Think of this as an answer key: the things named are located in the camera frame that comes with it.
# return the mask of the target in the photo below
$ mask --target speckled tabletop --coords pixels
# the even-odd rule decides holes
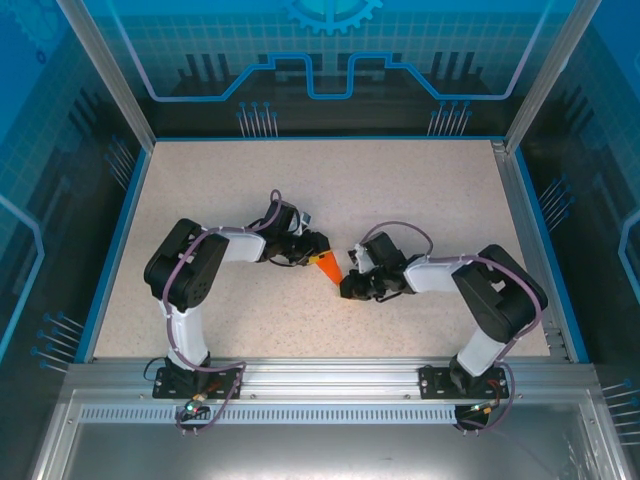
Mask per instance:
[[[434,256],[502,245],[522,254],[489,141],[290,140],[161,142],[149,166],[95,350],[96,357],[164,355],[167,339],[144,267],[175,222],[242,226],[266,212],[269,192],[309,212],[343,271],[347,250],[374,224],[425,229]],[[409,256],[424,239],[385,229]],[[451,356],[475,322],[458,293],[404,295],[385,304],[341,299],[315,267],[225,263],[203,303],[218,357]],[[548,355],[541,328],[512,355]]]

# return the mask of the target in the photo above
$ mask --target cable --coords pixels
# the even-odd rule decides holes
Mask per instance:
[[[500,384],[497,380],[487,380],[487,383],[496,392],[496,404],[497,406],[500,406]]]
[[[511,407],[513,406],[513,399],[516,396],[516,379],[515,379],[515,375],[513,374],[513,369],[511,368],[511,366],[506,362],[496,362],[495,366],[504,367],[504,369],[509,374],[509,380],[511,382],[511,385],[510,385],[511,394],[509,395],[509,401],[507,402],[507,406],[504,408],[500,416],[493,423],[491,423],[491,425],[478,424],[478,425],[481,425],[482,430],[486,432],[491,432],[492,430],[495,430],[504,421],[504,419],[507,418],[507,415],[511,411]]]
[[[277,189],[272,190],[271,194],[269,195],[269,199],[270,199],[271,202],[273,202],[274,200],[278,202],[278,204],[276,206],[276,211],[273,213],[273,215],[271,216],[271,218],[269,220],[267,220],[265,223],[263,223],[261,225],[258,225],[257,227],[252,227],[252,228],[247,228],[247,227],[243,227],[243,228],[237,228],[237,227],[214,227],[214,228],[210,228],[209,230],[206,230],[206,231],[202,232],[193,241],[193,243],[191,245],[189,245],[187,250],[184,252],[182,258],[180,258],[180,260],[178,260],[178,263],[176,264],[175,268],[172,270],[171,274],[169,275],[169,278],[167,279],[167,283],[165,283],[164,289],[162,290],[162,304],[164,305],[165,312],[166,312],[166,318],[167,318],[167,325],[166,325],[166,327],[167,327],[167,337],[169,338],[169,345],[171,346],[171,350],[175,353],[176,357],[178,357],[178,359],[182,363],[187,365],[188,367],[190,367],[190,368],[192,368],[192,369],[194,369],[196,371],[199,371],[199,372],[221,373],[221,372],[227,372],[229,370],[234,370],[236,368],[240,369],[240,372],[236,376],[236,379],[234,380],[232,387],[229,389],[229,393],[227,394],[227,397],[225,398],[224,403],[220,407],[220,410],[218,410],[218,413],[211,419],[211,421],[209,423],[207,423],[206,425],[198,428],[198,431],[202,431],[202,430],[206,430],[208,428],[211,428],[213,426],[213,424],[220,418],[220,416],[222,415],[222,412],[224,411],[224,409],[226,408],[227,404],[231,400],[231,397],[233,396],[233,394],[238,389],[238,386],[242,383],[242,377],[243,377],[244,372],[245,372],[245,370],[247,368],[247,362],[240,361],[240,362],[231,363],[229,365],[224,365],[222,367],[202,367],[200,365],[196,365],[196,364],[190,362],[189,359],[187,359],[182,354],[182,352],[180,352],[180,350],[178,349],[178,345],[177,345],[175,337],[173,335],[173,308],[172,308],[171,304],[169,303],[169,291],[171,290],[171,286],[173,285],[173,282],[175,281],[176,277],[178,276],[178,273],[180,272],[180,270],[182,269],[184,264],[187,263],[187,259],[189,259],[191,257],[191,255],[193,254],[195,249],[198,248],[198,245],[200,245],[200,243],[202,243],[202,241],[205,238],[207,238],[209,235],[213,235],[214,233],[219,233],[221,231],[243,232],[243,233],[247,232],[247,231],[249,231],[249,232],[258,232],[260,230],[263,230],[263,229],[267,228],[269,225],[271,225],[276,220],[278,215],[280,214],[280,209],[282,208],[282,194],[280,193],[280,190],[277,190]],[[186,429],[184,428],[182,422],[180,421],[181,414],[182,414],[182,412],[178,412],[178,414],[176,415],[176,426],[178,428],[182,429],[183,431],[186,431]]]
[[[460,255],[458,257],[444,257],[444,258],[429,259],[430,263],[453,263],[453,262],[459,262],[459,261],[484,263],[485,265],[502,272],[511,280],[513,280],[515,283],[517,283],[518,286],[522,288],[522,290],[524,290],[524,292],[527,294],[527,296],[531,299],[531,302],[533,303],[533,308],[535,310],[535,316],[533,318],[533,321],[527,327],[520,330],[513,337],[513,339],[507,344],[504,350],[500,352],[500,355],[498,355],[498,358],[496,360],[502,360],[505,357],[505,355],[509,353],[509,351],[513,348],[513,346],[516,344],[518,340],[520,340],[523,336],[525,336],[531,330],[536,328],[538,324],[542,321],[542,305],[540,305],[540,300],[538,299],[538,296],[535,294],[533,289],[527,284],[527,282],[525,282],[522,278],[520,278],[520,276],[518,276],[516,273],[509,270],[504,265],[501,265],[498,262],[494,262],[493,260],[489,260],[488,258],[480,257],[478,255]]]
[[[483,425],[479,422],[474,422],[473,420],[461,420],[462,423],[466,423],[468,425],[474,426],[476,427],[476,431],[485,431],[487,430],[486,428],[483,428]],[[463,432],[467,431],[464,427],[462,428],[458,428],[458,430],[461,430]],[[523,452],[525,452],[526,454],[528,454],[538,465],[540,465],[540,467],[549,474],[550,478],[557,478],[557,475],[554,473],[554,471],[547,466],[546,463],[544,463],[540,457],[538,457],[538,455],[536,455],[533,450],[531,450],[529,447],[527,447],[524,443],[522,443],[520,440],[518,440],[517,438],[508,435],[504,432],[500,432],[497,430],[493,430],[491,433],[494,433],[496,435],[500,435],[502,438],[507,439],[507,441],[514,443],[515,445],[517,445]]]
[[[524,445],[517,438],[514,438],[514,437],[512,437],[510,435],[507,435],[504,432],[500,432],[500,431],[496,430],[496,428],[504,421],[504,419],[506,418],[507,414],[511,410],[511,407],[513,406],[513,399],[515,398],[515,395],[516,395],[516,380],[515,380],[515,376],[513,374],[513,369],[511,368],[511,366],[508,363],[506,363],[506,362],[496,362],[495,365],[496,366],[500,366],[500,367],[504,367],[505,370],[507,370],[507,372],[509,373],[509,380],[511,381],[511,394],[509,395],[509,402],[507,403],[507,406],[505,407],[505,409],[502,412],[502,414],[491,425],[485,426],[485,425],[483,425],[483,424],[481,424],[479,422],[475,422],[473,420],[460,420],[459,423],[457,425],[454,425],[454,426],[458,430],[460,430],[462,432],[465,432],[467,429],[465,429],[462,425],[460,425],[460,423],[464,423],[464,424],[476,427],[476,432],[490,432],[490,433],[494,433],[496,435],[500,435],[503,438],[506,438],[511,443],[516,444],[523,452],[527,453],[543,470],[545,470],[549,474],[549,476],[551,478],[556,478],[556,475],[553,472],[553,470],[551,468],[549,468],[540,459],[540,457],[538,457],[533,452],[533,450],[531,450],[529,447]]]
[[[149,360],[149,363],[147,363],[147,365],[144,367],[144,370],[142,371],[142,376],[145,380],[148,380],[149,382],[154,382],[155,379],[153,378],[147,378],[147,371],[149,371],[149,367],[154,363],[157,362],[158,360],[163,360],[164,357],[156,357],[156,358],[152,358],[151,360]]]
[[[420,227],[416,227],[415,225],[413,225],[411,223],[401,222],[399,220],[390,220],[388,222],[382,222],[382,223],[379,223],[379,224],[375,225],[371,230],[369,230],[365,234],[365,236],[362,238],[362,240],[360,240],[360,244],[363,244],[364,242],[366,242],[373,232],[375,232],[379,228],[386,227],[387,225],[400,225],[402,227],[407,227],[407,228],[410,228],[412,230],[415,230],[420,235],[422,235],[427,240],[427,242],[429,243],[429,248],[427,250],[426,255],[429,256],[429,255],[431,255],[431,252],[433,252],[433,246],[434,246],[433,245],[433,240],[431,240],[431,237],[427,234],[427,232],[422,230]]]
[[[273,263],[274,265],[278,266],[278,267],[287,267],[287,268],[291,268],[291,267],[295,267],[296,264],[295,263],[280,263],[280,262],[276,262],[274,259],[270,258],[269,259],[269,263]]]

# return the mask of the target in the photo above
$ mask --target metal base plate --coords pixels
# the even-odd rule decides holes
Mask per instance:
[[[496,391],[487,384],[489,380],[496,380],[500,384],[500,398],[509,398],[509,388],[502,368],[490,368],[478,381],[478,386],[470,390],[467,395],[461,395],[458,388],[451,381],[449,367],[432,367],[426,365],[418,369],[418,383],[420,398],[423,400],[491,400],[496,397]]]
[[[210,373],[206,384],[218,385],[208,393],[207,398],[209,400],[223,400],[227,398],[227,394],[233,386],[233,381],[236,378],[237,371],[230,370],[228,372]],[[195,394],[200,393],[193,391],[192,387],[181,384],[176,380],[177,379],[171,374],[168,368],[159,368],[156,372],[156,380],[153,386],[153,398],[187,400],[193,397]],[[242,387],[240,386],[236,389],[234,394],[231,396],[232,399],[240,398],[241,388]]]

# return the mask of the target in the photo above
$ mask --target orange cone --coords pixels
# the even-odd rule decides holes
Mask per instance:
[[[336,285],[340,285],[340,282],[342,282],[342,271],[340,270],[336,257],[333,255],[331,250],[321,253],[320,255],[316,255],[315,257],[311,257],[309,259],[309,263],[315,263],[318,265],[320,270],[322,270],[324,274]]]

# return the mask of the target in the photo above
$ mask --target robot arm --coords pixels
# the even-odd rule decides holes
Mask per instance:
[[[536,316],[526,292],[503,271],[482,263],[497,264],[525,282],[541,310],[548,300],[540,286],[498,245],[489,245],[476,257],[431,260],[425,255],[407,259],[389,236],[380,232],[350,253],[358,270],[351,270],[340,284],[344,298],[385,302],[403,293],[459,291],[478,329],[469,343],[453,357],[451,381],[465,395],[481,382],[494,362],[510,348],[519,332]]]
[[[171,284],[168,300],[172,306],[172,325],[175,343],[190,363],[205,366],[209,351],[202,334],[201,303],[209,293],[218,269],[223,262],[265,262],[283,256],[285,266],[308,265],[330,250],[327,237],[308,229],[311,217],[286,202],[272,201],[265,218],[277,217],[259,232],[248,229],[222,229],[207,236],[193,251]],[[258,219],[252,226],[263,225]],[[205,229],[198,223],[182,219],[153,255],[144,272],[144,280],[152,295],[160,301],[169,276],[193,241]],[[178,371],[194,369],[178,358],[175,351],[167,355],[171,367]]]

